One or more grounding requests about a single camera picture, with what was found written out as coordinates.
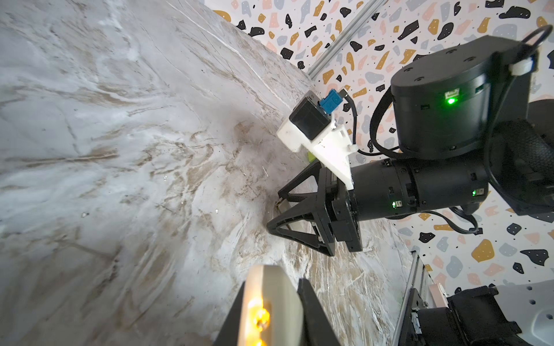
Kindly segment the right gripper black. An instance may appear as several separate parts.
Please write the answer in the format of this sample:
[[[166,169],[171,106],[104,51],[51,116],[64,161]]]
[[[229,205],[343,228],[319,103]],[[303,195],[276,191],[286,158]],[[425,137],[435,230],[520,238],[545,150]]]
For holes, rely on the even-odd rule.
[[[293,193],[313,177],[313,193]],[[313,161],[278,192],[275,217],[266,228],[269,233],[297,242],[323,255],[333,257],[336,243],[343,242],[349,252],[362,251],[362,240],[353,197],[342,181],[320,161]]]

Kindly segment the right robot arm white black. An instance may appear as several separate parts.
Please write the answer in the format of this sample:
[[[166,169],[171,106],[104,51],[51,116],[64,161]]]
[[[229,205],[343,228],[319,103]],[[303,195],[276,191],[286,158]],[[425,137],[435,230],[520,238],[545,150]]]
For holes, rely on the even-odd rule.
[[[553,210],[553,101],[530,102],[546,25],[521,41],[483,36],[399,70],[370,120],[374,162],[352,167],[356,132],[333,111],[354,106],[346,90],[307,93],[278,130],[313,163],[279,190],[285,209],[267,223],[275,236],[332,257],[343,242],[362,250],[359,224],[439,216],[448,208],[480,235],[474,216],[493,188],[519,216]]]

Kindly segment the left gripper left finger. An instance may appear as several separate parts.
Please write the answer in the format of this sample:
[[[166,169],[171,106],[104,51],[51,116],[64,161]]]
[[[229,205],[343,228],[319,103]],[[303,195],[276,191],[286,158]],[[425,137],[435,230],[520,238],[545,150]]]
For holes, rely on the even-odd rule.
[[[235,300],[227,314],[222,328],[214,341],[214,346],[236,346],[239,339],[239,327],[242,314],[242,302],[245,282],[242,283]]]

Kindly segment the white remote control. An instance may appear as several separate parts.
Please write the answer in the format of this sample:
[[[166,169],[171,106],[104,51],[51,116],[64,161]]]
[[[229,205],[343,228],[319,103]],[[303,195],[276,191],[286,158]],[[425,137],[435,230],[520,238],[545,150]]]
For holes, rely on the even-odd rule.
[[[304,344],[304,309],[283,268],[255,265],[249,270],[237,344]]]

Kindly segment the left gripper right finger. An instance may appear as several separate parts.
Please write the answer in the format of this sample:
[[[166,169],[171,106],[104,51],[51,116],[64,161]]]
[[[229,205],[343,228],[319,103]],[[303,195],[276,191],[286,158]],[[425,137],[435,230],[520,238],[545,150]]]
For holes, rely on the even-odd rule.
[[[300,278],[297,293],[304,310],[305,344],[311,346],[339,346],[323,307],[307,278]]]

